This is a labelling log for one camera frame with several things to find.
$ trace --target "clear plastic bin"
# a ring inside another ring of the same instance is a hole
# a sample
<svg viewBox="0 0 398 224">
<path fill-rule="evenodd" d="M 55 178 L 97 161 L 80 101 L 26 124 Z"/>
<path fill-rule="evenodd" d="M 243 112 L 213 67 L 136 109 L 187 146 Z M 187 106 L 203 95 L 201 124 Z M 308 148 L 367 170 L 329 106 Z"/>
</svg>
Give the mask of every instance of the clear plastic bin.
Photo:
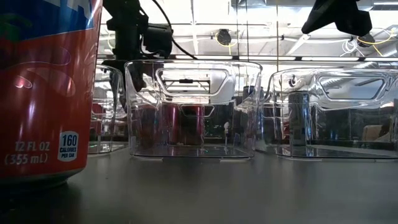
<svg viewBox="0 0 398 224">
<path fill-rule="evenodd" d="M 292 157 L 397 157 L 397 75 L 354 68 L 273 74 L 256 148 Z"/>
<path fill-rule="evenodd" d="M 249 62 L 127 63 L 131 154 L 252 157 L 261 70 L 260 65 Z"/>
<path fill-rule="evenodd" d="M 122 73 L 109 66 L 97 65 L 91 107 L 89 154 L 111 152 L 128 146 L 125 104 Z"/>
</svg>

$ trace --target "fluorescent light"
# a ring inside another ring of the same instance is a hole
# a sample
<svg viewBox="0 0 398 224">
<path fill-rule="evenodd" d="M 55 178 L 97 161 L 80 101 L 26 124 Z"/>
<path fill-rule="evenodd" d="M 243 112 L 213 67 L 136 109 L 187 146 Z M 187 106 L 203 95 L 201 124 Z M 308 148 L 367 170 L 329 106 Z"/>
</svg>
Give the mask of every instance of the fluorescent light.
<svg viewBox="0 0 398 224">
<path fill-rule="evenodd" d="M 303 57 L 302 60 L 306 61 L 343 61 L 343 62 L 352 62 L 357 61 L 359 58 L 357 57 Z"/>
<path fill-rule="evenodd" d="M 365 58 L 365 61 L 373 61 L 373 62 L 398 62 L 398 58 L 386 58 L 386 57 Z"/>
<path fill-rule="evenodd" d="M 240 60 L 277 60 L 275 56 L 239 56 Z M 279 57 L 279 60 L 295 60 L 295 57 Z"/>
<path fill-rule="evenodd" d="M 217 56 L 217 55 L 195 55 L 197 59 L 210 59 L 210 60 L 231 60 L 232 56 Z M 176 59 L 192 59 L 188 55 L 176 55 Z"/>
<path fill-rule="evenodd" d="M 392 6 L 392 5 L 394 5 L 394 6 L 397 6 L 398 5 L 398 2 L 375 2 L 374 3 L 374 5 L 375 6 L 380 6 L 380 5 L 386 5 L 386 6 Z"/>
</svg>

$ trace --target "gray countertop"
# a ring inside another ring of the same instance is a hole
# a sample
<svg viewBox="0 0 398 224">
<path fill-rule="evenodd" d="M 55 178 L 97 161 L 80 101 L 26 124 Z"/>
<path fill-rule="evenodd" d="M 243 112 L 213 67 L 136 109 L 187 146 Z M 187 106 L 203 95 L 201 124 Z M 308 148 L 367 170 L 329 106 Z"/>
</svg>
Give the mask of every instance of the gray countertop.
<svg viewBox="0 0 398 224">
<path fill-rule="evenodd" d="M 398 163 L 88 159 L 68 184 L 9 202 L 0 223 L 398 223 Z"/>
</svg>

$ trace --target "can label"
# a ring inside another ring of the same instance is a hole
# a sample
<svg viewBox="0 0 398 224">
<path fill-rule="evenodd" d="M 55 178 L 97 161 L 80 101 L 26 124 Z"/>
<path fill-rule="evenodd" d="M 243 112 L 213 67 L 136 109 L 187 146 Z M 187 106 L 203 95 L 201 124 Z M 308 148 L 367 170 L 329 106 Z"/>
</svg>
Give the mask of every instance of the can label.
<svg viewBox="0 0 398 224">
<path fill-rule="evenodd" d="M 102 0 L 0 7 L 0 178 L 86 165 Z"/>
</svg>

